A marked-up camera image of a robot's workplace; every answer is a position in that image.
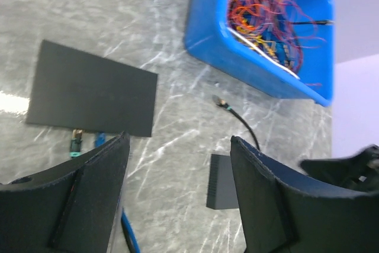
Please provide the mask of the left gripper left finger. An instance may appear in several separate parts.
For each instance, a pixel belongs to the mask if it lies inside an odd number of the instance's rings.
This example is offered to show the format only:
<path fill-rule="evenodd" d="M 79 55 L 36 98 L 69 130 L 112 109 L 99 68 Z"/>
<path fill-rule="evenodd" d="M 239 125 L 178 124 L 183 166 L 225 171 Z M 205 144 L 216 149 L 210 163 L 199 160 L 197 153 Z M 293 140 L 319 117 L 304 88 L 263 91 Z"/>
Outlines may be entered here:
<path fill-rule="evenodd" d="M 130 152 L 102 146 L 1 185 L 2 252 L 106 252 Z"/>

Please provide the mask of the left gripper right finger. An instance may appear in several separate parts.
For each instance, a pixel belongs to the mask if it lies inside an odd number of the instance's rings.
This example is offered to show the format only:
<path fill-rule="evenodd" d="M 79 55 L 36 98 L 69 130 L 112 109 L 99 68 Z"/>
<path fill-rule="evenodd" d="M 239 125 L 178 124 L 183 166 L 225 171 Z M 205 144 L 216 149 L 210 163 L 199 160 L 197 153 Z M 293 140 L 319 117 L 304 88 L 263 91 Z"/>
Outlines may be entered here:
<path fill-rule="evenodd" d="M 377 252 L 378 190 L 319 181 L 231 139 L 247 252 Z"/>

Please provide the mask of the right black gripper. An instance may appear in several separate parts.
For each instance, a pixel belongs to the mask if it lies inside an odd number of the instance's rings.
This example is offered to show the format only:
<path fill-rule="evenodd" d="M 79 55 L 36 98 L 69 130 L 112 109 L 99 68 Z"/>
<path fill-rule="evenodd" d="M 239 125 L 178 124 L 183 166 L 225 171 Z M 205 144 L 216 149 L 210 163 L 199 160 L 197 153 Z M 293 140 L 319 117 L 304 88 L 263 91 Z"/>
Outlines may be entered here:
<path fill-rule="evenodd" d="M 299 166 L 308 176 L 338 187 L 370 192 L 378 190 L 378 146 L 338 159 L 305 159 Z"/>

